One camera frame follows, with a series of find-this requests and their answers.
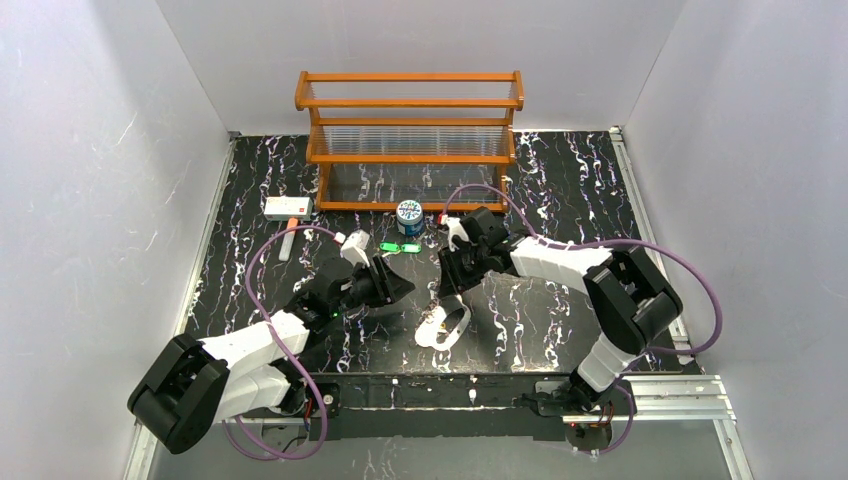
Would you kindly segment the large silver carabiner keyring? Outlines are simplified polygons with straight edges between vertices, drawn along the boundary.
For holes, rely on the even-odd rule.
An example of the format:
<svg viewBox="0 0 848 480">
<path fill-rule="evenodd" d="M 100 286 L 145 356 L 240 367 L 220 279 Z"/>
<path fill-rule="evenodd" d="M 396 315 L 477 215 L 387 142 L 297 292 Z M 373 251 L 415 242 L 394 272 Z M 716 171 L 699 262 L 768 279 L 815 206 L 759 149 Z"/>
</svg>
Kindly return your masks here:
<svg viewBox="0 0 848 480">
<path fill-rule="evenodd" d="M 460 295 L 444 297 L 424 312 L 414 341 L 423 348 L 448 351 L 462 337 L 470 321 L 471 310 Z"/>
</svg>

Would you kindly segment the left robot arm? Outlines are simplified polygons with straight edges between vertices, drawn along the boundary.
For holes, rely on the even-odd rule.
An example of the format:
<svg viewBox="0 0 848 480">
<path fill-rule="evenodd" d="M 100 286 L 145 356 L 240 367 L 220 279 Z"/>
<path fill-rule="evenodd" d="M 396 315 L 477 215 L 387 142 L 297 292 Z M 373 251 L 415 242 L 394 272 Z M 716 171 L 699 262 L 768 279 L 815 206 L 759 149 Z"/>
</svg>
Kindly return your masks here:
<svg viewBox="0 0 848 480">
<path fill-rule="evenodd" d="M 323 398 L 298 354 L 343 314 L 399 302 L 415 288 L 380 256 L 353 264 L 322 264 L 267 322 L 197 339 L 183 333 L 166 343 L 127 401 L 129 412 L 172 454 L 196 445 L 214 424 L 262 408 L 277 408 L 308 388 Z"/>
</svg>

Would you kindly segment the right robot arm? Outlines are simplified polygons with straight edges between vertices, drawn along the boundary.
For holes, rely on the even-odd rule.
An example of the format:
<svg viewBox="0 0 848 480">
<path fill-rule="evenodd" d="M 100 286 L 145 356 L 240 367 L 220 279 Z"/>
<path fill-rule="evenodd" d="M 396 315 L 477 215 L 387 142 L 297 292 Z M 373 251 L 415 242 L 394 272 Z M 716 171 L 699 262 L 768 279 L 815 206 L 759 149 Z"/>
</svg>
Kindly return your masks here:
<svg viewBox="0 0 848 480">
<path fill-rule="evenodd" d="M 442 298 L 476 287 L 490 273 L 537 278 L 586 295 L 600 334 L 555 394 L 575 409 L 604 399 L 615 381 L 679 317 L 683 303 L 643 244 L 625 239 L 607 246 L 556 243 L 508 230 L 489 209 L 442 214 L 448 244 L 439 253 Z"/>
</svg>

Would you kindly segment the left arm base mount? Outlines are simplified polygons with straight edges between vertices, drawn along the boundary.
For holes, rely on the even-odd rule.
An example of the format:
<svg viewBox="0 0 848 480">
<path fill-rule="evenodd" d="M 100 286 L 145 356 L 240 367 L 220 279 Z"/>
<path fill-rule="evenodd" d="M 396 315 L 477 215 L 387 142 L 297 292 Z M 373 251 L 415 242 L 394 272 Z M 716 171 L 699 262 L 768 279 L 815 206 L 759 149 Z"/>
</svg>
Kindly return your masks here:
<svg viewBox="0 0 848 480">
<path fill-rule="evenodd" d="M 338 383 L 319 382 L 316 384 L 320 396 L 316 397 L 306 385 L 295 386 L 283 397 L 282 403 L 275 407 L 264 407 L 244 414 L 248 419 L 259 418 L 317 418 L 320 415 L 319 400 L 325 402 L 329 418 L 339 415 L 341 409 L 341 386 Z"/>
</svg>

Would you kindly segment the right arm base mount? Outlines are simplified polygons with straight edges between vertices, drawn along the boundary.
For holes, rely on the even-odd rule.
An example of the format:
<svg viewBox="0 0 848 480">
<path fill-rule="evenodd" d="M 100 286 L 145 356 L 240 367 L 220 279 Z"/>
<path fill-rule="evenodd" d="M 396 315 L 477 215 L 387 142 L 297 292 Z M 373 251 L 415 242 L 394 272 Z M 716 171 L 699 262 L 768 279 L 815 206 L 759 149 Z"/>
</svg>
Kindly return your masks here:
<svg viewBox="0 0 848 480">
<path fill-rule="evenodd" d="M 524 393 L 513 401 L 516 407 L 530 409 L 541 417 L 578 416 L 587 422 L 604 423 L 616 414 L 629 412 L 628 396 L 633 394 L 629 384 L 618 385 L 601 395 L 598 402 L 567 395 L 563 390 Z"/>
</svg>

